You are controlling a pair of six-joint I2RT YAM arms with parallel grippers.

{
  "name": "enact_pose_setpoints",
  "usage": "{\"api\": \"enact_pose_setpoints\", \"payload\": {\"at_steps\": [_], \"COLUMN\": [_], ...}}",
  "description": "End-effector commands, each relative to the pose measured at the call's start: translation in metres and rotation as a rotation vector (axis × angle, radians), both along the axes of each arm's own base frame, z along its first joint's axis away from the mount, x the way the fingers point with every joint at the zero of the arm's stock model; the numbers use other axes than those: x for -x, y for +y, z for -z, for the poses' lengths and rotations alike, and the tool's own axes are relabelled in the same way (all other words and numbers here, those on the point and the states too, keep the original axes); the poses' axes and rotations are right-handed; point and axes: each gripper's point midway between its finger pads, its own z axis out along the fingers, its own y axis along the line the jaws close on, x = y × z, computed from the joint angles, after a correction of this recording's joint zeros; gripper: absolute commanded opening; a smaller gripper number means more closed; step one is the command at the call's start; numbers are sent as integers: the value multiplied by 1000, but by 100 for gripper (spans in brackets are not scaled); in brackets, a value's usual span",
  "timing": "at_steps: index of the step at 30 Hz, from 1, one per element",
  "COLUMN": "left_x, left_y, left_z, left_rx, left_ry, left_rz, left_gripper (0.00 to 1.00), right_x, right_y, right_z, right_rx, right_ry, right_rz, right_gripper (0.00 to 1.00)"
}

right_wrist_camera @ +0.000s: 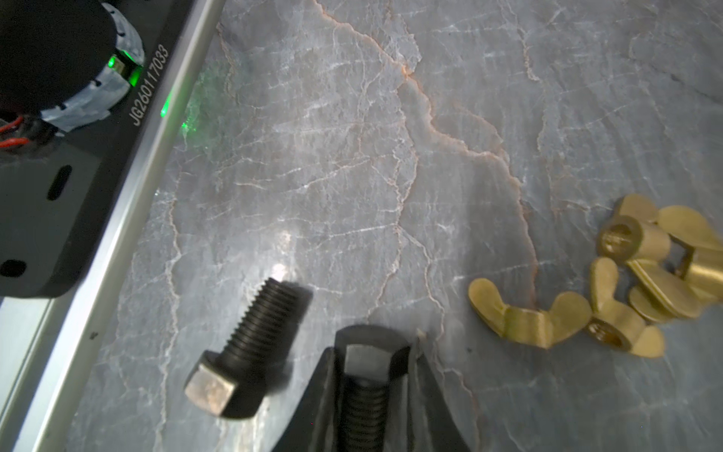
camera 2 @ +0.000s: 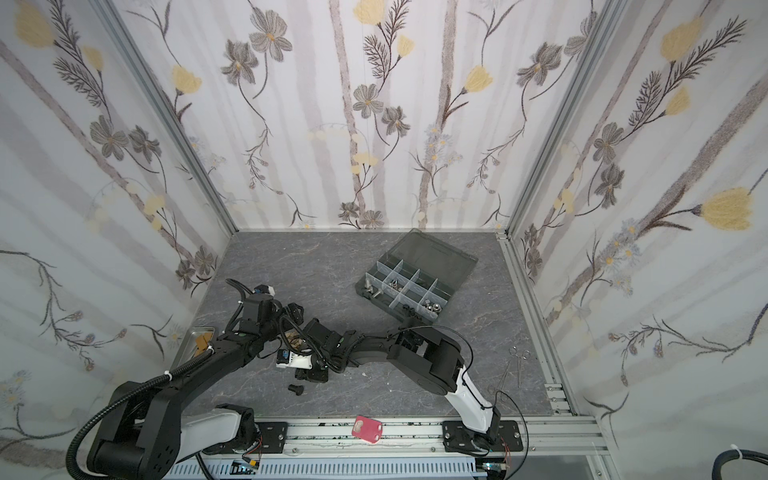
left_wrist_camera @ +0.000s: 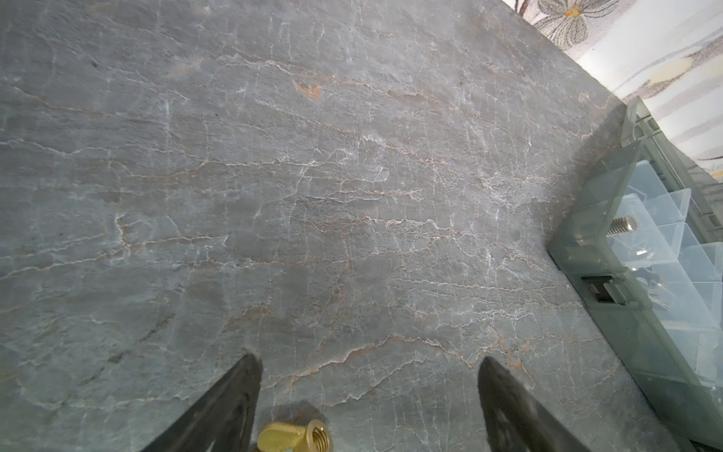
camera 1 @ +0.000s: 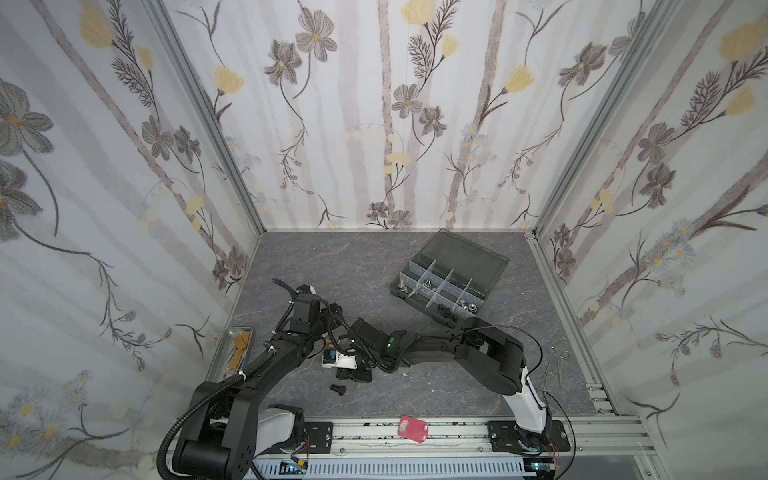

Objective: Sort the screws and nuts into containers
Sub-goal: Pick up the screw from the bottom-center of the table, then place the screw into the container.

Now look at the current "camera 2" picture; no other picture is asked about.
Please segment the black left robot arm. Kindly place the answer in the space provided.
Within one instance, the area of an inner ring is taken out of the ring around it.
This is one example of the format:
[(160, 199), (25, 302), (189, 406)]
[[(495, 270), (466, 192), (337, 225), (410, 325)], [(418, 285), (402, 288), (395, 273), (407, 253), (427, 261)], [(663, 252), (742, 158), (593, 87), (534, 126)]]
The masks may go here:
[(266, 285), (234, 279), (238, 307), (221, 335), (198, 356), (143, 383), (126, 382), (75, 434), (65, 455), (73, 479), (162, 479), (179, 462), (204, 453), (245, 454), (263, 448), (268, 433), (249, 407), (221, 404), (186, 416), (187, 407), (215, 383), (255, 359), (266, 344), (287, 339), (304, 309), (282, 305)]

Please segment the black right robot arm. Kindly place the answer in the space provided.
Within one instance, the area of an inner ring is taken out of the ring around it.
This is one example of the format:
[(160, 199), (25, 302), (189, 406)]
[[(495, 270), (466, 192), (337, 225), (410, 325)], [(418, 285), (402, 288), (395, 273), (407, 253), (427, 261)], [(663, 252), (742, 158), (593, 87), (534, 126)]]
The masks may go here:
[(466, 429), (490, 440), (498, 436), (501, 415), (472, 381), (474, 360), (462, 356), (450, 332), (417, 325), (379, 334), (340, 334), (317, 319), (298, 330), (321, 368), (341, 374), (369, 363), (388, 363), (422, 389), (445, 397)]

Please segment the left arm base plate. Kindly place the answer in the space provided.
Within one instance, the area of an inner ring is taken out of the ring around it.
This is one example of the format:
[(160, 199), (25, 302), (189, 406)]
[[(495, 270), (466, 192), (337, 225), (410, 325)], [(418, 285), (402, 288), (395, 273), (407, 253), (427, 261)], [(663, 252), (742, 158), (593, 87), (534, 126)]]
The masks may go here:
[(231, 449), (241, 455), (253, 452), (282, 454), (287, 440), (287, 422), (254, 422), (249, 420), (238, 430)]

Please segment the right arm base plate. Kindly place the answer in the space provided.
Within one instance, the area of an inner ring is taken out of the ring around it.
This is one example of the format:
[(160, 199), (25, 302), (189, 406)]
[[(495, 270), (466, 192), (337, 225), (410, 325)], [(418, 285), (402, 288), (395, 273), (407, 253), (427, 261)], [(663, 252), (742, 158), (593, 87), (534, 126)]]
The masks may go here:
[(473, 456), (523, 452), (524, 437), (515, 421), (503, 420), (490, 434), (468, 429), (461, 421), (443, 421), (444, 450)]

